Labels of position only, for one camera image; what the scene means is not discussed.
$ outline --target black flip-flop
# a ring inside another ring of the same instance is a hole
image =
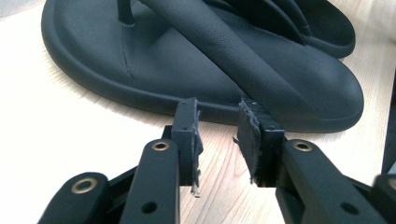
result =
[[[236,123],[243,91],[290,132],[359,120],[361,86],[333,57],[257,29],[221,1],[141,2],[48,0],[42,34],[52,59],[91,91],[164,114],[197,97],[201,119]]]
[[[355,48],[349,19],[327,0],[225,0],[249,21],[336,58]]]

